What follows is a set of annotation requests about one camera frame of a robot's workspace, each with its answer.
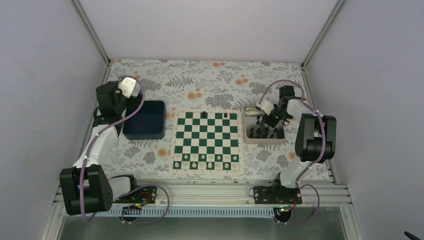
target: green and white chessboard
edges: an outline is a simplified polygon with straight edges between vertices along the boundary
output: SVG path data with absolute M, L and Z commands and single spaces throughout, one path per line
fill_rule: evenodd
M 241 118 L 238 110 L 176 109 L 169 170 L 178 174 L 243 174 Z

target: white wall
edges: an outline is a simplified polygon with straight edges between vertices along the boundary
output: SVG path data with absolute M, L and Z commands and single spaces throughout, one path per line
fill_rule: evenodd
M 337 0 L 80 0 L 110 58 L 297 62 Z
M 0 3 L 0 239 L 38 239 L 105 64 L 69 0 Z
M 306 69 L 366 239 L 424 239 L 424 1 L 346 1 Z

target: floral patterned mat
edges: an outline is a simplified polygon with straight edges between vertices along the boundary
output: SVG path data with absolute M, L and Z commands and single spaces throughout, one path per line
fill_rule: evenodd
M 138 179 L 271 180 L 297 158 L 294 151 L 299 122 L 293 119 L 285 127 L 286 138 L 282 144 L 243 144 L 243 175 L 169 172 L 175 109 L 240 110 L 245 105 L 255 105 L 276 80 L 289 79 L 304 86 L 299 63 L 114 59 L 108 80 L 116 81 L 121 75 L 138 78 L 146 88 L 146 100 L 165 102 L 165 137 L 128 140 L 121 134 L 103 165 L 108 177 L 133 174 Z M 265 98 L 277 102 L 279 87 L 276 84 Z M 300 96 L 299 89 L 295 88 L 295 92 Z M 326 166 L 316 164 L 305 179 L 329 179 Z

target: gray leaf pattern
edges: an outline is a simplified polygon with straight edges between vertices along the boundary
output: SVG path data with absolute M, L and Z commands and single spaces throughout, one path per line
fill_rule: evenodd
M 282 168 L 287 168 L 289 166 L 289 160 L 287 159 L 286 155 L 279 155 L 277 157 L 277 164 Z
M 233 80 L 233 74 L 228 71 L 221 70 L 216 76 L 215 80 L 224 80 L 226 83 L 230 83 Z
M 243 144 L 243 175 L 176 174 L 169 172 L 170 147 L 175 109 L 241 109 L 254 105 L 265 89 L 279 79 L 290 79 L 304 86 L 298 63 L 253 61 L 199 61 L 113 59 L 109 81 L 121 75 L 136 76 L 146 88 L 146 99 L 166 104 L 165 137 L 161 140 L 128 140 L 120 134 L 102 165 L 108 177 L 133 174 L 139 179 L 181 180 L 272 180 L 286 168 L 295 151 L 298 120 L 284 128 L 286 138 L 278 145 Z M 276 84 L 266 98 L 276 103 Z M 300 90 L 295 88 L 296 96 Z M 323 164 L 306 173 L 307 180 L 325 180 L 329 175 Z
M 206 98 L 205 103 L 213 108 L 221 107 L 222 109 L 231 109 L 232 105 L 230 101 L 233 101 L 233 95 L 228 93 L 216 94 L 213 97 L 209 96 Z
M 257 82 L 251 82 L 249 83 L 249 87 L 251 87 L 251 93 L 254 95 L 262 95 L 264 94 L 265 90 L 268 86 L 265 86 L 265 84 L 257 83 Z
M 141 152 L 141 150 L 139 148 L 137 148 L 136 146 L 132 146 L 132 147 L 128 148 L 127 150 L 125 150 L 123 155 L 132 159 L 139 152 Z
M 149 151 L 143 157 L 143 161 L 145 161 L 146 164 L 153 164 L 155 160 L 156 160 L 155 153 L 152 151 Z
M 190 85 L 193 83 L 193 80 L 191 77 L 187 76 L 184 77 L 183 75 L 181 76 L 174 76 L 172 77 L 166 84 L 165 86 L 168 87 L 173 87 L 173 88 L 184 88 L 187 85 Z
M 256 159 L 258 159 L 258 160 L 260 160 L 260 161 L 262 161 L 262 162 L 266 162 L 267 161 L 267 159 L 271 156 L 272 154 L 269 152 L 269 151 L 267 151 L 267 150 L 262 150 L 262 151 L 260 151 L 260 152 L 258 152 L 257 154 L 256 154 Z
M 152 81 L 150 79 L 141 79 L 140 82 L 143 84 L 146 90 L 157 91 L 160 90 L 162 85 L 158 82 Z

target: purple cable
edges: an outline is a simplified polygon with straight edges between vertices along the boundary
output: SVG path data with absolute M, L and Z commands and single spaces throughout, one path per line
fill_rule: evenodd
M 161 220 L 161 219 L 163 219 L 167 214 L 168 214 L 168 211 L 169 211 L 169 209 L 170 209 L 170 196 L 168 195 L 168 192 L 163 188 L 163 187 L 161 187 L 161 186 L 159 186 L 159 185 L 157 185 L 157 184 L 154 184 L 154 183 L 149 183 L 149 184 L 144 184 L 144 185 L 141 185 L 141 186 L 139 186 L 139 187 L 137 187 L 136 189 L 134 189 L 134 190 L 132 190 L 132 191 L 129 191 L 129 192 L 127 192 L 127 193 L 125 193 L 125 194 L 122 194 L 122 195 L 120 195 L 118 198 L 122 198 L 122 197 L 125 197 L 125 196 L 127 196 L 127 195 L 130 195 L 130 194 L 132 194 L 132 193 L 134 193 L 134 192 L 136 192 L 136 191 L 138 191 L 139 189 L 142 189 L 142 188 L 145 188 L 145 187 L 157 187 L 157 188 L 160 188 L 164 193 L 165 193 L 165 195 L 166 195 L 166 198 L 168 199 L 168 201 L 167 201 L 167 204 L 166 204 L 166 210 L 165 210 L 165 212 L 162 214 L 162 216 L 160 216 L 160 217 L 158 217 L 158 218 L 156 218 L 155 220 L 151 220 L 151 221 L 136 221 L 136 222 L 131 222 L 131 221 L 126 221 L 126 220 L 124 220 L 124 215 L 126 214 L 126 213 L 128 213 L 128 212 L 130 212 L 130 211 L 137 211 L 137 209 L 125 209 L 124 211 L 122 211 L 122 213 L 121 213 L 121 216 L 120 216 L 120 219 L 121 219 L 121 221 L 122 221 L 122 223 L 127 223 L 127 224 L 139 224 L 139 225 L 143 225 L 143 224 L 153 224 L 153 223 L 156 223 L 157 221 L 159 221 L 159 220 Z
M 87 151 L 85 152 L 85 156 L 87 158 L 88 158 L 88 156 L 90 156 L 90 151 L 91 151 L 94 143 L 99 138 L 99 136 L 102 135 L 102 133 L 104 133 L 106 130 L 112 128 L 113 126 L 118 125 L 118 124 L 122 123 L 123 121 L 134 116 L 142 108 L 143 103 L 145 102 L 145 97 L 146 97 L 145 91 L 146 90 L 145 90 L 145 87 L 143 86 L 143 84 L 137 78 L 130 76 L 130 75 L 122 75 L 122 76 L 119 77 L 119 80 L 122 81 L 124 78 L 134 79 L 137 82 L 137 84 L 140 85 L 141 94 L 142 94 L 141 103 L 133 113 L 131 113 L 130 115 L 124 117 L 123 119 L 121 119 L 119 121 L 116 121 L 116 122 L 106 126 L 102 130 L 100 130 L 96 136 L 94 136 L 94 138 L 91 140 L 91 142 L 89 143 L 89 145 L 87 147 Z M 84 222 L 89 223 L 94 218 L 96 213 L 93 213 L 91 215 L 91 217 L 89 219 L 87 219 L 86 207 L 84 206 L 84 171 L 86 170 L 87 158 L 84 159 L 84 161 L 82 162 L 81 173 L 79 174 L 79 205 L 80 205 L 80 209 L 81 209 L 82 219 L 84 220 Z
M 263 92 L 263 95 L 262 95 L 262 97 L 260 98 L 260 100 L 259 100 L 259 102 L 258 102 L 258 103 L 262 103 L 262 100 L 264 99 L 265 95 L 266 95 L 266 94 L 270 91 L 271 87 L 272 87 L 274 84 L 282 83 L 282 82 L 284 82 L 284 83 L 290 83 L 290 84 L 293 84 L 293 85 L 295 85 L 296 87 L 300 88 L 300 90 L 302 91 L 302 96 L 300 97 L 300 100 L 301 100 L 302 102 L 304 101 L 304 95 L 305 95 L 305 92 L 304 92 L 304 90 L 303 90 L 302 86 L 301 86 L 299 83 L 297 83 L 297 82 L 295 82 L 295 81 L 292 81 L 292 80 L 281 79 L 281 80 L 277 80 L 277 81 L 275 81 L 275 82 L 271 83 L 271 85 L 269 85 L 269 86 L 268 86 L 268 88 L 265 90 L 265 92 Z
M 307 104 L 306 101 L 304 101 L 305 92 L 304 92 L 302 86 L 300 84 L 298 84 L 297 82 L 294 82 L 294 81 L 291 81 L 291 80 L 286 80 L 286 79 L 281 79 L 281 80 L 277 80 L 277 81 L 271 83 L 271 85 L 269 85 L 269 87 L 263 93 L 262 97 L 259 100 L 259 103 L 262 102 L 262 100 L 264 99 L 265 95 L 268 93 L 268 91 L 270 90 L 272 85 L 274 85 L 276 83 L 281 83 L 281 82 L 291 83 L 291 84 L 296 85 L 298 88 L 300 88 L 300 90 L 302 91 L 302 95 L 300 97 L 300 100 L 301 100 L 302 104 L 307 109 L 309 109 L 311 112 L 316 114 L 316 116 L 318 117 L 319 126 L 321 127 L 321 133 L 322 133 L 322 135 L 321 135 L 321 138 L 322 138 L 321 153 L 319 154 L 318 158 L 315 161 L 309 163 L 307 165 L 307 167 L 296 177 L 296 187 L 297 188 L 303 189 L 304 187 L 311 187 L 315 191 L 316 198 L 317 198 L 316 209 L 315 209 L 315 211 L 313 211 L 313 213 L 310 217 L 308 217 L 307 219 L 305 219 L 303 221 L 293 222 L 293 223 L 290 223 L 290 222 L 284 223 L 284 225 L 298 225 L 298 224 L 304 224 L 304 223 L 310 221 L 317 214 L 318 210 L 320 209 L 320 194 L 318 193 L 318 190 L 314 186 L 312 186 L 311 184 L 304 184 L 302 186 L 299 186 L 299 179 L 301 179 L 301 177 L 311 168 L 312 165 L 318 163 L 323 158 L 324 152 L 325 152 L 325 149 L 326 149 L 326 133 L 325 133 L 325 129 L 324 129 L 323 119 L 321 118 L 320 113 L 317 110 L 315 110 L 313 107 L 311 107 L 309 104 Z M 278 221 L 275 217 L 273 217 L 273 219 L 276 222 L 280 223 L 280 221 Z

